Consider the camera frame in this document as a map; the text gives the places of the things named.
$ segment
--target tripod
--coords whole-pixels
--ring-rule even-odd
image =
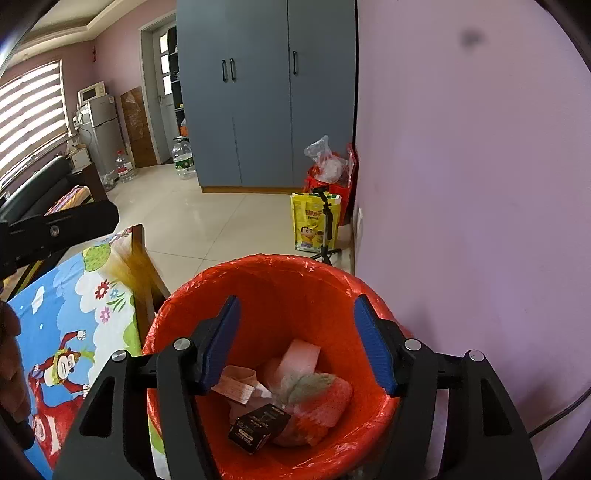
[[[317,194],[320,199],[324,202],[324,206],[322,207],[322,213],[324,214],[324,235],[322,235],[322,246],[320,247],[320,253],[311,257],[312,260],[318,260],[319,258],[322,259],[322,263],[326,265],[330,265],[332,267],[332,263],[330,262],[330,256],[332,254],[341,253],[340,248],[333,248],[329,250],[328,242],[332,240],[332,222],[333,222],[333,214],[330,210],[330,204],[326,195],[324,194],[329,188],[324,187],[315,187],[312,190],[312,193]]]

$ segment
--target cabinet handle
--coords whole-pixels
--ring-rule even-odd
[[[230,75],[232,75],[232,81],[236,81],[236,62],[234,59],[230,59]]]

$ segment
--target water bottle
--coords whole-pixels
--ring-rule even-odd
[[[125,183],[135,177],[135,169],[133,164],[127,159],[123,150],[117,152],[117,160],[115,160],[115,167],[119,180]]]
[[[176,137],[173,146],[174,168],[181,180],[187,180],[196,177],[195,163],[193,162],[193,152],[191,145],[183,137]]]

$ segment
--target silver refrigerator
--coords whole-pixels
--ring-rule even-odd
[[[119,150],[125,150],[115,109],[115,99],[110,95],[90,100],[80,109],[82,118],[78,136],[86,144],[90,159],[96,165],[100,178],[107,183],[117,178],[115,159]]]

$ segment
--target wardrobe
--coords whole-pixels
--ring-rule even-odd
[[[352,141],[355,0],[177,0],[184,111],[202,187],[301,187],[303,150]]]

